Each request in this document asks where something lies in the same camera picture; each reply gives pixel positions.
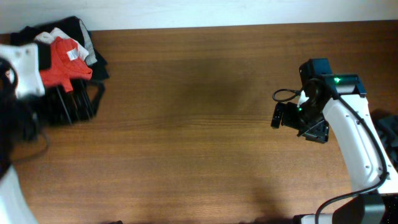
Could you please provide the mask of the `orange t-shirt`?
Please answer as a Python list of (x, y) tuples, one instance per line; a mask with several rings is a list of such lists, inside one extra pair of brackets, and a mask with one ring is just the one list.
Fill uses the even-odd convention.
[(73, 39), (57, 37), (50, 44), (51, 66), (41, 70), (44, 87), (61, 86), (66, 93), (73, 91), (71, 80), (90, 80), (92, 69), (78, 57), (78, 44)]

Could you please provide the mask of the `dark blue-grey garment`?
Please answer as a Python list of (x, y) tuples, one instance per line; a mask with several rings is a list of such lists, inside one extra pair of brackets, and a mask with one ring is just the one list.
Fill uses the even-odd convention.
[(397, 170), (397, 115), (377, 120), (376, 130), (392, 166)]

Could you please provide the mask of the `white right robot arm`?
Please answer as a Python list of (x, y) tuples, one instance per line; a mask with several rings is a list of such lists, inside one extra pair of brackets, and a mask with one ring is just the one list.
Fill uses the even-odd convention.
[(293, 223), (397, 223), (397, 117), (374, 127), (357, 74), (337, 75), (326, 58), (299, 68), (302, 87), (276, 101), (271, 127), (286, 126), (308, 141), (326, 143), (333, 131), (352, 190), (323, 202)]

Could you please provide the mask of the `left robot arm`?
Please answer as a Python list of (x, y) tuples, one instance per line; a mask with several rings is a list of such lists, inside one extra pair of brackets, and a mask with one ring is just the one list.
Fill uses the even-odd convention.
[[(66, 93), (61, 86), (47, 89), (45, 95), (18, 98), (17, 85), (22, 78), (16, 74), (9, 80), (6, 72), (13, 71), (9, 61), (1, 59), (1, 223), (37, 223), (19, 183), (16, 164), (43, 156), (50, 147), (46, 125), (62, 126), (88, 121), (97, 114), (105, 85), (99, 81), (72, 80), (74, 90)], [(19, 142), (35, 141), (39, 136), (44, 146), (37, 152), (14, 158)]]

